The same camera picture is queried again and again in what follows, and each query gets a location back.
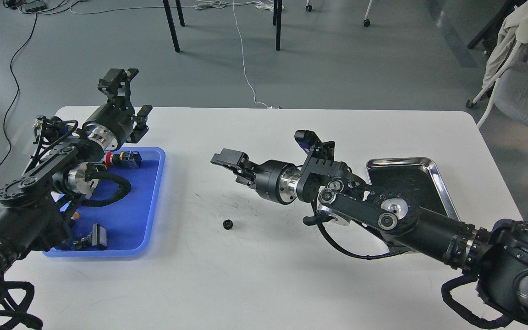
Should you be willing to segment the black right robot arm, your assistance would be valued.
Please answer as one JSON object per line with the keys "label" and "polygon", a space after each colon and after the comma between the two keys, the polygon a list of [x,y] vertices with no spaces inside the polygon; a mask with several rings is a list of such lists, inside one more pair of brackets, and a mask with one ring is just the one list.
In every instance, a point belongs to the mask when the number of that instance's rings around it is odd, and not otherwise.
{"label": "black right robot arm", "polygon": [[419,206],[412,194],[367,184],[344,162],[335,160],[335,142],[323,142],[312,130],[295,140],[307,157],[302,165],[270,159],[262,164],[244,152],[222,149],[211,163],[227,168],[236,182],[266,200],[312,206],[302,220],[316,226],[325,240],[350,257],[329,236],[324,223],[336,219],[365,227],[388,245],[423,253],[462,275],[442,285],[442,299],[455,313],[481,329],[528,325],[528,222],[499,220],[492,231]]}

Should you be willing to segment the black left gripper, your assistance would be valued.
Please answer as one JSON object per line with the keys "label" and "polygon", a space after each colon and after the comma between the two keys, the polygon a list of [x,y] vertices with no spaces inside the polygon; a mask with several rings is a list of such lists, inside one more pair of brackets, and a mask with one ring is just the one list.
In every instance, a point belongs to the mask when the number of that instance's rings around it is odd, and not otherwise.
{"label": "black left gripper", "polygon": [[138,143],[149,131],[147,121],[153,106],[144,105],[134,115],[130,100],[130,84],[138,73],[137,68],[111,68],[97,84],[97,90],[108,101],[87,119],[82,131],[86,138],[94,140],[107,152],[118,150],[127,140]]}

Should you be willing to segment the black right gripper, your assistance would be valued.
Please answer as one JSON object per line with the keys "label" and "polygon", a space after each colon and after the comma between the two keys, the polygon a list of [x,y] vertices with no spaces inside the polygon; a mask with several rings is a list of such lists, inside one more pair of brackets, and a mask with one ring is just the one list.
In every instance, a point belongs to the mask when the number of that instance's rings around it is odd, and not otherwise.
{"label": "black right gripper", "polygon": [[291,204],[296,200],[296,184],[301,173],[292,163],[270,159],[258,165],[251,162],[246,153],[231,149],[215,153],[211,163],[232,171],[236,182],[252,186],[266,200],[279,204]]}

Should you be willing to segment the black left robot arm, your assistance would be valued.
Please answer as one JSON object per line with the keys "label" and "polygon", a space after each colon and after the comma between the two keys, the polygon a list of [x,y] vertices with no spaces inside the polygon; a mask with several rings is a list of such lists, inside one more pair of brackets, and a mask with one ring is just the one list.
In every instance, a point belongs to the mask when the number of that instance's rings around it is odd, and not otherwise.
{"label": "black left robot arm", "polygon": [[125,143],[138,143],[148,132],[152,106],[132,106],[131,81],[138,69],[109,69],[98,83],[107,102],[82,124],[59,117],[38,117],[35,153],[20,177],[0,189],[0,330],[19,324],[40,330],[41,319],[28,313],[35,288],[29,282],[6,281],[4,274],[31,251],[86,244],[105,248],[101,228],[76,239],[76,209],[104,207],[124,198],[130,182],[108,172],[111,163],[125,165],[133,157],[115,154]]}

